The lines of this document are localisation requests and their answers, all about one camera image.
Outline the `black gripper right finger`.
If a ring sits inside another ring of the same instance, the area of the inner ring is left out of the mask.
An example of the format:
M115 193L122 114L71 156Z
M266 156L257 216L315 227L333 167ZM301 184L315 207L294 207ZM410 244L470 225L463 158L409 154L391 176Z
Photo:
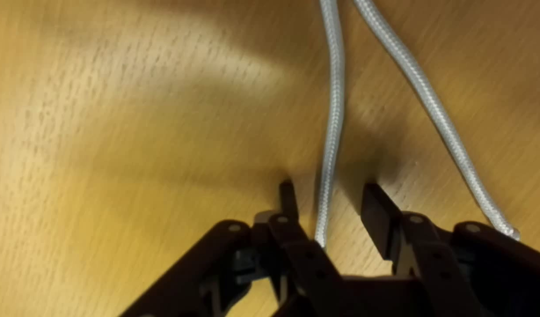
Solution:
M428 216L402 211L380 184L368 183L361 220L379 253L393 262L394 281L409 285L421 311L428 317L482 317L451 243Z

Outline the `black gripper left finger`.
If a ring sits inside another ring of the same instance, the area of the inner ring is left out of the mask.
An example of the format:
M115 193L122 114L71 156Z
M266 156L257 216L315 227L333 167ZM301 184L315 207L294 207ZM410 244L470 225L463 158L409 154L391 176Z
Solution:
M338 269L324 248L300 223L296 188L291 179L278 186L280 209L256 223L268 241L263 267L270 274L278 309L273 317L333 317Z

